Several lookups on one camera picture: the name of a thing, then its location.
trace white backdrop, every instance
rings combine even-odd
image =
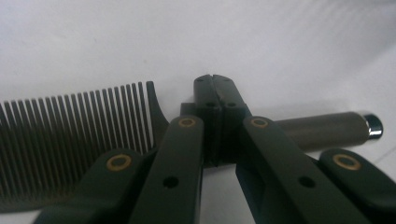
[[[395,36],[390,0],[0,0],[0,100],[152,80],[170,120],[219,74],[270,119],[374,112],[383,138],[354,150],[396,180]],[[205,171],[200,220],[253,222],[233,166]]]

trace cylindrical handle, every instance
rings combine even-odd
[[[285,119],[276,122],[302,150],[350,147],[382,136],[383,126],[375,115],[355,112]]]

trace comb teeth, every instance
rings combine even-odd
[[[146,106],[141,82],[0,104],[0,212],[64,200],[110,149],[151,150]]]

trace comb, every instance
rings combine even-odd
[[[153,82],[0,104],[0,212],[67,200],[100,155],[145,154],[168,122]]]

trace brass rivet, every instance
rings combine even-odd
[[[337,154],[332,157],[332,160],[335,164],[343,167],[344,169],[357,171],[361,168],[361,163],[358,162],[355,158],[348,156],[346,154]]]
[[[132,158],[125,154],[113,156],[107,161],[107,169],[110,171],[121,171],[126,169],[132,163]]]
[[[195,119],[181,119],[178,121],[178,125],[183,128],[190,128],[195,125]]]
[[[268,126],[268,122],[265,119],[252,119],[250,123],[258,128],[265,128]]]

